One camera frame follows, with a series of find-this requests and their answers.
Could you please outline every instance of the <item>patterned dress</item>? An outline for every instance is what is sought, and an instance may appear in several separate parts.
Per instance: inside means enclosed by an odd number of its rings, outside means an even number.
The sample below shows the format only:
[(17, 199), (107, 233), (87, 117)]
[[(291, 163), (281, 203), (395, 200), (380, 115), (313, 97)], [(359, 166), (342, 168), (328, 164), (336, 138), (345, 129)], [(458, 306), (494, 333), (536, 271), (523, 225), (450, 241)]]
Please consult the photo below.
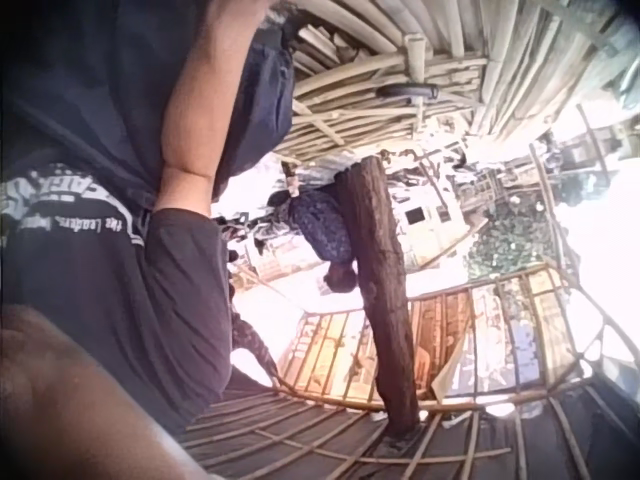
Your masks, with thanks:
[(237, 312), (231, 314), (231, 326), (232, 349), (244, 348), (251, 352), (267, 375), (275, 378), (278, 374), (278, 367), (258, 332), (249, 322), (242, 320)]

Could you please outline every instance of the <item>bamboo roof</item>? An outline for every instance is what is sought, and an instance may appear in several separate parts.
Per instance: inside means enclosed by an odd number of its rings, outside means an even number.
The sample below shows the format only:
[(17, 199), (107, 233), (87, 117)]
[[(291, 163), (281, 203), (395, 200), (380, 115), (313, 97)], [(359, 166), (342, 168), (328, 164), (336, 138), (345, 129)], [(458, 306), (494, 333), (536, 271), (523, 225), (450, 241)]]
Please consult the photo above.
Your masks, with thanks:
[[(470, 158), (495, 159), (625, 71), (640, 45), (609, 0), (294, 3), (311, 16), (293, 44), (293, 128), (276, 152), (295, 163), (452, 139)], [(407, 82), (439, 95), (376, 98)]]
[[(639, 404), (617, 386), (622, 365), (614, 372), (601, 346), (596, 355), (591, 347), (613, 329), (633, 353), (635, 362), (624, 368), (637, 380), (640, 354), (595, 303), (603, 321), (577, 348), (564, 312), (569, 293), (592, 300), (571, 278), (539, 265), (414, 299), (414, 338), (425, 347), (416, 378), (441, 395), (421, 400), (422, 421), (411, 438), (385, 437), (386, 417), (376, 413), (383, 406), (366, 383), (373, 375), (362, 373), (367, 358), (358, 357), (355, 372), (354, 361), (344, 364), (350, 355), (339, 355), (365, 344), (366, 320), (351, 311), (302, 321), (281, 364), (288, 388), (267, 388), (235, 371), (225, 401), (179, 440), (208, 471), (244, 480), (637, 478), (640, 436), (632, 426)], [(352, 316), (361, 330), (350, 347), (344, 332)], [(314, 338), (296, 355), (311, 318), (318, 319)], [(483, 351), (487, 339), (495, 345)], [(433, 359), (426, 369), (425, 358)]]

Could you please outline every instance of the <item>skin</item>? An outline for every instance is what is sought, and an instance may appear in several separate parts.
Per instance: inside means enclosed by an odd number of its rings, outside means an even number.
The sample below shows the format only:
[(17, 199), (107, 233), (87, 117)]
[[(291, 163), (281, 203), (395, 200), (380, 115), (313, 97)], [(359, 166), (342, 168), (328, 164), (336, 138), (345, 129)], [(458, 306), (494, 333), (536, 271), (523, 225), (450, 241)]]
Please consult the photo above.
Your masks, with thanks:
[(30, 478), (208, 478), (107, 372), (42, 315), (5, 307), (1, 341), (0, 425)]

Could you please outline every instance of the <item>wooden beam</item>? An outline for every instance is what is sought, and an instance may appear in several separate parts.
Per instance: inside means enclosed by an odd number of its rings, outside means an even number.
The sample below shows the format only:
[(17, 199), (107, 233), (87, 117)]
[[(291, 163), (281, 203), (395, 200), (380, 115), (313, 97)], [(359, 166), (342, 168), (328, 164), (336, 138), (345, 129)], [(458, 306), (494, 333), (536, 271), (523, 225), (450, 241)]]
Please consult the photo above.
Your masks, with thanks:
[(418, 426), (418, 399), (404, 255), (384, 165), (368, 157), (335, 180), (376, 345), (378, 393), (389, 414), (389, 433), (404, 436)]
[(591, 140), (591, 144), (593, 145), (593, 148), (596, 151), (596, 157), (597, 157), (598, 163), (600, 163), (600, 167), (602, 168), (602, 171), (604, 172), (605, 179), (607, 180), (607, 186), (610, 186), (611, 178), (609, 177), (607, 162), (605, 161), (604, 154), (602, 153), (602, 149), (600, 148), (600, 143), (598, 143), (598, 137), (596, 137), (595, 132), (591, 128), (591, 125), (589, 124), (589, 119), (587, 118), (587, 114), (584, 113), (584, 108), (582, 108), (582, 105), (577, 105), (576, 109), (578, 110), (578, 113), (582, 117), (584, 126), (587, 128), (587, 135), (589, 136), (589, 139)]

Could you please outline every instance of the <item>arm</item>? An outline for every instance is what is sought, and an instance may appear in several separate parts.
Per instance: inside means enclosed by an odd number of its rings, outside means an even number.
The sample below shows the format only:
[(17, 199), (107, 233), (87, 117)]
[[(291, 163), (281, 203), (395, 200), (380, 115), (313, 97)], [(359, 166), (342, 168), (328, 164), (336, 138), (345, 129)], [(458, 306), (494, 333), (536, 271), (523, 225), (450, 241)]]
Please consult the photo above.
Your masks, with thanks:
[(210, 216), (213, 184), (251, 39), (270, 0), (211, 2), (165, 112), (155, 210)]
[(24, 307), (3, 309), (3, 436), (29, 478), (207, 480), (80, 347)]

